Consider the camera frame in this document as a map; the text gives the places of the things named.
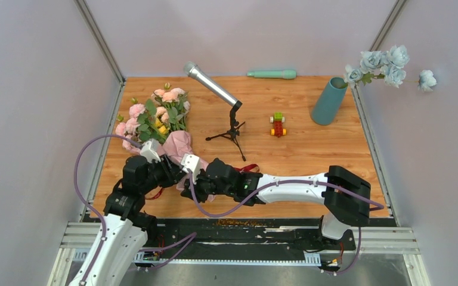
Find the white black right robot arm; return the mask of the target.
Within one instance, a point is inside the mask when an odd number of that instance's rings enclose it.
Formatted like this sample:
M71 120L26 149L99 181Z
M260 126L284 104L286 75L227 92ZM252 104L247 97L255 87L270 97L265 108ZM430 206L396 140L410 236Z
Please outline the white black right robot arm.
M194 155L184 156L180 165L187 174L181 194L197 206L210 195L226 195L237 202L221 213L222 217L241 206L256 204L292 201L324 205L328 212L316 233L323 248L333 248L350 227L365 227L370 221L371 185L342 166L330 166L316 175L274 176L237 170L219 159L202 169L200 158Z

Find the silver microphone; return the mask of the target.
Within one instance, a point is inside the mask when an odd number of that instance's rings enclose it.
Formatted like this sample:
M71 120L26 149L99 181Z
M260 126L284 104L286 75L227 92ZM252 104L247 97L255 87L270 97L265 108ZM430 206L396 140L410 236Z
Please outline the silver microphone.
M201 70L201 68L194 62L187 62L183 67L183 71L188 77L198 81L205 88L213 92L216 96L225 101L231 107L236 106L236 109L238 109L242 105L242 103L236 97L234 97L229 92L227 92L223 87L218 85L212 78L206 75Z

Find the black microphone tripod stand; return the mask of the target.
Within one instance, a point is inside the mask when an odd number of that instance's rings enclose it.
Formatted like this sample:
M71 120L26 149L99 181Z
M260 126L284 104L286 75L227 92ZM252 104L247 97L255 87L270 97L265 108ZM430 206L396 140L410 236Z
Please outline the black microphone tripod stand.
M232 106L232 108L230 110L230 128L229 128L229 130L227 130L225 133L220 133L220 134L217 134L215 136L206 137L205 140L206 141L210 141L210 140L215 139L215 138L225 138L225 139L230 140L238 148L238 150L239 150L239 152L241 154L242 160L246 161L246 157L243 154L243 151L242 151L242 149L240 147L240 144L239 144L239 142L237 140L237 137L240 135L240 128L245 124L245 122L239 123L236 120L236 113L237 113L237 111L239 110L239 108L241 106L242 106L242 103L240 101L237 101Z

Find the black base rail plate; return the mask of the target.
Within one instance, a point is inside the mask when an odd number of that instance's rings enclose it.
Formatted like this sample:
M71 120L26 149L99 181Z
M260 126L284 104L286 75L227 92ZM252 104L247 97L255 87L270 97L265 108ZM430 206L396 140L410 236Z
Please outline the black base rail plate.
M340 266L355 253L388 252L398 233L390 219L371 219L336 241L321 237L316 218L159 219L135 261Z

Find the light blue artificial flowers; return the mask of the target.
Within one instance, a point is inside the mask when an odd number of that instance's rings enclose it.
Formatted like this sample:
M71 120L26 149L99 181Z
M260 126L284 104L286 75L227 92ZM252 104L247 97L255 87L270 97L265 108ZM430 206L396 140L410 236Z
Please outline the light blue artificial flowers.
M394 45L387 51L362 51L358 67L345 66L341 87L355 88L382 80L387 86L399 88L406 81L404 68L409 61L405 45Z

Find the mint green toy microphone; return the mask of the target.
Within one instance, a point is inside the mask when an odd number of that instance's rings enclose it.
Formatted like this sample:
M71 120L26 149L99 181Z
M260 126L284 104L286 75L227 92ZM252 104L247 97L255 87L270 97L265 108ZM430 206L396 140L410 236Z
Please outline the mint green toy microphone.
M291 69L286 70L254 70L246 73L247 77L259 79L285 79L292 80L297 77L296 71Z

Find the teal cylindrical vase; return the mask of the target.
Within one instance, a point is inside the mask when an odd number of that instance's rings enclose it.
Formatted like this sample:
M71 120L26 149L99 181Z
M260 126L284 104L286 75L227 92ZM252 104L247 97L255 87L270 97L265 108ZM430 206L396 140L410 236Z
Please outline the teal cylindrical vase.
M328 81L311 113L316 124L326 126L334 121L347 87L348 84L341 77L333 77Z

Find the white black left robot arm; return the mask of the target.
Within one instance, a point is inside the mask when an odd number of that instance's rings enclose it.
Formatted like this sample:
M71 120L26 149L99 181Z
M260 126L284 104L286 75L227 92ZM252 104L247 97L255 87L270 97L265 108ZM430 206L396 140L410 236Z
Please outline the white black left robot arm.
M156 217L142 212L146 194L173 186L184 175L167 156L128 158L107 197L95 241L70 285L119 285L139 249L159 238Z

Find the dark red printed ribbon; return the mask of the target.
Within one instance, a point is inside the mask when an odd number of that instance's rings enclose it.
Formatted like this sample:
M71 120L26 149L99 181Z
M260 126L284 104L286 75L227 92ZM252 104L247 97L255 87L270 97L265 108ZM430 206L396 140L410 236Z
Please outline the dark red printed ribbon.
M259 172L260 171L259 166L257 164L249 164L241 168L234 167L234 169L237 170L238 172ZM164 188L159 188L157 193L155 193L152 196L148 196L148 197L145 196L145 199L146 200L156 200L163 194L163 191L164 191Z

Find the toy brick car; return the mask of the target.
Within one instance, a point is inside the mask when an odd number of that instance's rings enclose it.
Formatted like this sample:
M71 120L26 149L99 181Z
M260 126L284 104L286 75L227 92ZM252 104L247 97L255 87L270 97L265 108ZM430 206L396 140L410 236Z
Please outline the toy brick car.
M281 112L275 112L270 117L270 123L273 125L270 134L271 136L282 137L287 134L286 129L284 128L285 117Z

